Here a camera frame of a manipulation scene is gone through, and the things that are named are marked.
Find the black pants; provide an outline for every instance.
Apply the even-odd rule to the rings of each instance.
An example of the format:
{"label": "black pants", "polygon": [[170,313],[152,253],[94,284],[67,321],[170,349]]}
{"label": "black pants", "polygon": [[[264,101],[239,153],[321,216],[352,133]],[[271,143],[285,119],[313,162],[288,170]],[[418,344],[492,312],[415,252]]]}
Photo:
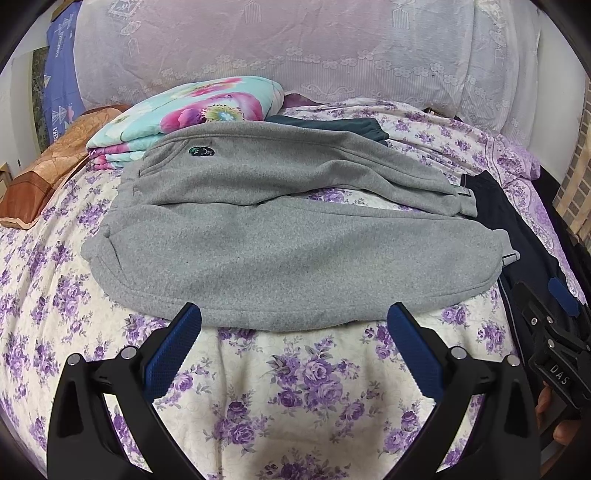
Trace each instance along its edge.
{"label": "black pants", "polygon": [[517,282],[524,282],[544,303],[559,326],[578,335],[573,319],[566,314],[548,290],[548,282],[551,278],[558,278],[564,285],[566,285],[566,278],[558,265],[558,260],[548,253],[490,173],[484,171],[475,177],[464,175],[462,186],[471,189],[476,196],[478,209],[476,221],[490,229],[506,230],[509,233],[511,246],[521,256],[517,262],[503,268],[499,280],[501,289],[504,291],[503,298],[509,327],[522,360],[526,363],[525,369],[535,397],[540,392],[542,383],[527,366],[527,361],[534,353],[532,328],[516,310],[511,289]]}

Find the blue gripper pad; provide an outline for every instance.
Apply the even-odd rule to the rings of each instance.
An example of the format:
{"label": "blue gripper pad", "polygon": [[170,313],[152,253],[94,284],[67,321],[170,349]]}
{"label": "blue gripper pad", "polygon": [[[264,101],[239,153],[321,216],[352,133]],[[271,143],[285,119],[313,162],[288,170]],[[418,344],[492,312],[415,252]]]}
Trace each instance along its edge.
{"label": "blue gripper pad", "polygon": [[572,296],[569,289],[556,277],[548,282],[548,290],[569,317],[579,316],[579,302]]}
{"label": "blue gripper pad", "polygon": [[435,402],[443,398],[443,368],[420,332],[396,305],[388,310],[388,330],[421,393]]}
{"label": "blue gripper pad", "polygon": [[166,395],[199,332],[201,311],[196,305],[191,305],[145,368],[144,398],[148,402]]}

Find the floral quilt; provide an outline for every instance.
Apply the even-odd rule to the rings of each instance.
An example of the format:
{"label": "floral quilt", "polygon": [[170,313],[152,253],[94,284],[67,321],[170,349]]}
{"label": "floral quilt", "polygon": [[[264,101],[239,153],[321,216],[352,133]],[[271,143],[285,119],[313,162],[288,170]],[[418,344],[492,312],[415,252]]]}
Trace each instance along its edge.
{"label": "floral quilt", "polygon": [[[453,182],[487,168],[584,300],[540,199],[535,159],[460,122],[401,103],[349,100],[295,108],[306,119],[375,117],[389,146],[441,169]],[[29,231],[0,229],[0,407],[38,467],[46,468],[52,400],[67,356],[115,356],[166,320],[112,302],[80,256],[116,196],[120,171],[82,170]],[[312,200],[403,209],[367,192],[326,189]],[[444,341],[478,358],[514,351],[497,286],[421,315]],[[107,398],[130,460],[147,468],[121,412]],[[385,322],[301,333],[203,329],[165,397],[154,406],[207,480],[381,479],[416,438],[434,404],[421,396]],[[474,424],[474,397],[442,467],[455,463]]]}

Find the purple rose print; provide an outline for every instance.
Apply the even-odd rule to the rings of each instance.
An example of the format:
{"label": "purple rose print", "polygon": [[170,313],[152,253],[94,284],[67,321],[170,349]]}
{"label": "purple rose print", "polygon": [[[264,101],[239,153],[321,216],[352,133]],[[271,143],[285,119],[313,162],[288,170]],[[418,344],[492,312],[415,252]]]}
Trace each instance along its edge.
{"label": "purple rose print", "polygon": [[435,140],[435,136],[427,132],[419,132],[415,135],[415,137],[425,144],[432,144]]}
{"label": "purple rose print", "polygon": [[496,310],[499,307],[499,290],[497,289],[496,285],[494,285],[491,289],[491,303],[492,303],[492,309]]}
{"label": "purple rose print", "polygon": [[315,387],[322,383],[326,383],[329,381],[332,372],[332,365],[326,360],[321,358],[312,359],[304,365],[304,383],[309,387]]}
{"label": "purple rose print", "polygon": [[454,158],[456,160],[461,160],[461,155],[455,151],[449,144],[445,144],[441,147],[441,153],[443,153],[444,155],[450,157],[450,158]]}
{"label": "purple rose print", "polygon": [[478,343],[485,343],[486,351],[488,353],[503,353],[505,344],[505,327],[499,326],[497,323],[489,320],[482,323],[478,329]]}
{"label": "purple rose print", "polygon": [[250,445],[254,442],[255,432],[249,423],[239,423],[230,431],[230,438],[236,445]]}
{"label": "purple rose print", "polygon": [[341,420],[359,420],[365,413],[365,405],[357,400],[345,407],[339,418]]}
{"label": "purple rose print", "polygon": [[217,338],[220,342],[228,342],[228,345],[236,348],[236,354],[242,357],[244,352],[254,351],[262,352],[262,349],[256,345],[256,330],[247,328],[227,328],[217,329]]}
{"label": "purple rose print", "polygon": [[488,167],[488,162],[486,161],[486,157],[482,152],[473,153],[472,160],[474,160],[474,162],[479,168],[486,170],[486,168]]}
{"label": "purple rose print", "polygon": [[75,275],[73,278],[60,276],[52,305],[64,320],[73,320],[78,315],[80,304],[87,304],[90,294],[83,288],[90,275]]}
{"label": "purple rose print", "polygon": [[452,133],[445,127],[441,127],[441,135],[443,137],[447,137],[447,138],[451,138],[452,137]]}
{"label": "purple rose print", "polygon": [[326,188],[310,192],[307,198],[319,202],[345,203],[345,195],[349,196],[350,193],[344,192],[342,189]]}
{"label": "purple rose print", "polygon": [[480,132],[476,141],[482,145],[486,145],[488,143],[488,135],[484,132]]}
{"label": "purple rose print", "polygon": [[394,427],[390,421],[385,422],[384,431],[386,436],[384,438],[384,448],[380,455],[383,453],[392,455],[406,451],[421,430],[421,424],[418,420],[418,404],[413,403],[410,408],[400,406],[404,410],[400,417],[401,428]]}
{"label": "purple rose print", "polygon": [[452,305],[444,309],[441,313],[441,321],[448,323],[449,325],[461,325],[467,327],[466,314],[468,313],[467,307],[461,303]]}
{"label": "purple rose print", "polygon": [[174,379],[174,388],[181,392],[186,392],[187,390],[191,389],[192,386],[193,377],[188,372],[180,374]]}
{"label": "purple rose print", "polygon": [[408,126],[408,123],[404,120],[398,120],[394,125],[394,129],[402,132],[410,132],[410,127]]}
{"label": "purple rose print", "polygon": [[383,324],[377,323],[376,327],[365,329],[361,341],[363,343],[370,343],[372,341],[376,342],[375,353],[380,360],[386,360],[387,358],[391,362],[397,362],[400,360],[398,349],[396,348],[396,345],[394,345],[387,327]]}
{"label": "purple rose print", "polygon": [[15,400],[20,400],[21,398],[25,398],[27,396],[27,388],[29,386],[29,383],[21,383],[20,385],[18,385],[15,389],[14,389],[14,399]]}
{"label": "purple rose print", "polygon": [[299,463],[286,463],[279,472],[280,477],[286,480],[304,480],[306,469]]}
{"label": "purple rose print", "polygon": [[316,450],[303,456],[299,450],[293,449],[290,456],[265,465],[257,474],[259,480],[340,480],[349,477],[350,464],[330,466],[329,461],[320,458],[321,453]]}
{"label": "purple rose print", "polygon": [[342,395],[343,385],[337,377],[332,376],[328,382],[311,387],[305,393],[304,399],[307,408],[313,410],[318,406],[333,406],[340,400]]}
{"label": "purple rose print", "polygon": [[47,435],[45,433],[46,420],[45,417],[37,417],[29,427],[29,433],[36,444],[43,450],[47,451]]}
{"label": "purple rose print", "polygon": [[102,199],[96,202],[87,203],[82,211],[76,216],[79,225],[84,225],[88,228],[98,227],[103,215],[107,212],[110,201]]}
{"label": "purple rose print", "polygon": [[28,233],[22,239],[22,243],[17,248],[18,258],[25,260],[27,255],[31,252],[28,245],[33,242],[33,237]]}
{"label": "purple rose print", "polygon": [[48,222],[49,219],[53,216],[53,214],[56,212],[56,208],[55,206],[53,207],[49,207],[49,208],[45,208],[42,212],[41,212],[41,216],[43,217],[43,219]]}
{"label": "purple rose print", "polygon": [[18,299],[11,293],[6,293],[0,297],[0,335],[2,334],[4,321],[9,315],[18,317],[20,308]]}
{"label": "purple rose print", "polygon": [[404,448],[408,433],[401,429],[391,430],[384,440],[384,450],[386,453],[398,453]]}
{"label": "purple rose print", "polygon": [[233,401],[228,405],[228,420],[237,423],[248,417],[248,410],[241,401]]}
{"label": "purple rose print", "polygon": [[47,263],[47,255],[51,247],[43,247],[37,244],[30,252],[27,259],[27,268],[31,279],[36,278]]}
{"label": "purple rose print", "polygon": [[465,142],[463,140],[456,140],[456,145],[463,152],[467,152],[468,150],[470,150],[470,145],[468,144],[468,142]]}
{"label": "purple rose print", "polygon": [[452,448],[447,453],[446,457],[443,460],[443,466],[445,466],[445,467],[452,466],[460,461],[460,457],[462,456],[462,452],[464,451],[464,448],[466,447],[466,441],[464,439],[460,439],[458,443],[459,443],[459,445],[457,445],[455,448]]}
{"label": "purple rose print", "polygon": [[470,400],[470,406],[468,407],[468,419],[470,420],[470,425],[474,425],[476,423],[478,413],[480,412],[480,407],[482,407],[483,403],[484,395],[474,395]]}
{"label": "purple rose print", "polygon": [[222,449],[230,445],[240,445],[242,454],[254,453],[254,444],[257,437],[267,434],[267,423],[269,418],[261,415],[254,417],[251,415],[250,406],[252,404],[252,392],[238,397],[230,387],[228,396],[232,400],[226,410],[219,404],[213,405],[213,413],[217,417],[217,422],[211,433],[203,431],[205,440],[215,440],[219,442]]}
{"label": "purple rose print", "polygon": [[[191,365],[188,370],[177,373],[166,395],[154,401],[156,409],[163,410],[171,406],[182,408],[179,402],[188,392],[196,395],[211,394],[210,383],[205,380],[215,380],[216,373],[209,370],[212,363],[209,358],[202,358],[201,362]],[[196,382],[196,377],[202,377],[204,383]]]}
{"label": "purple rose print", "polygon": [[14,412],[12,400],[4,393],[2,394],[0,405],[2,406],[4,413],[6,413],[8,419],[11,421],[12,425],[15,428],[18,428],[18,426],[20,425],[21,422],[18,420],[18,417]]}
{"label": "purple rose print", "polygon": [[228,419],[219,419],[213,427],[212,438],[222,440],[229,437],[234,424]]}
{"label": "purple rose print", "polygon": [[47,299],[43,296],[40,296],[37,299],[35,306],[31,310],[31,318],[35,325],[41,325],[41,322],[47,319],[48,308],[49,304],[47,303]]}
{"label": "purple rose print", "polygon": [[37,369],[39,384],[45,385],[47,377],[55,377],[59,372],[59,364],[56,360],[56,353],[48,342],[35,342],[35,354],[33,355],[33,367]]}
{"label": "purple rose print", "polygon": [[30,358],[27,353],[29,337],[10,332],[7,338],[6,348],[2,357],[9,369],[13,380],[22,381],[23,370],[29,370]]}
{"label": "purple rose print", "polygon": [[141,458],[141,454],[139,452],[139,448],[135,443],[134,438],[131,436],[131,432],[129,431],[129,427],[125,423],[125,419],[119,410],[119,407],[115,407],[114,414],[112,415],[113,420],[113,427],[115,427],[115,432],[121,441],[121,445],[127,453],[128,456],[135,454],[136,457]]}
{"label": "purple rose print", "polygon": [[523,171],[521,160],[510,150],[505,152],[496,159],[497,165],[503,167],[507,173],[518,176]]}
{"label": "purple rose print", "polygon": [[68,247],[63,245],[61,242],[58,242],[56,244],[56,249],[51,255],[51,259],[56,263],[56,267],[59,267],[66,262],[71,262],[74,260],[74,255]]}
{"label": "purple rose print", "polygon": [[218,328],[217,329],[217,338],[219,338],[221,341],[229,340],[230,338],[232,338],[232,332],[230,331],[230,328],[228,328],[228,327]]}
{"label": "purple rose print", "polygon": [[400,425],[405,432],[411,432],[418,427],[417,414],[412,410],[404,412],[400,418]]}
{"label": "purple rose print", "polygon": [[84,347],[84,358],[87,362],[103,360],[111,345],[111,340],[103,341],[102,335],[99,334],[93,345],[95,346],[85,345]]}
{"label": "purple rose print", "polygon": [[279,403],[285,408],[301,407],[304,403],[301,397],[293,390],[283,390],[277,394],[277,398],[279,399]]}
{"label": "purple rose print", "polygon": [[359,377],[359,365],[349,362],[346,358],[337,364],[335,371],[337,371],[343,378],[355,380]]}
{"label": "purple rose print", "polygon": [[0,275],[0,286],[6,287],[10,283],[10,272],[5,269]]}
{"label": "purple rose print", "polygon": [[267,362],[274,371],[274,381],[280,387],[288,387],[297,383],[297,371],[300,368],[300,359],[295,355],[271,355],[273,360]]}
{"label": "purple rose print", "polygon": [[166,327],[168,323],[161,318],[130,313],[125,319],[125,339],[129,345],[141,346],[153,331]]}
{"label": "purple rose print", "polygon": [[407,112],[404,116],[413,122],[423,122],[427,118],[427,115],[421,112]]}

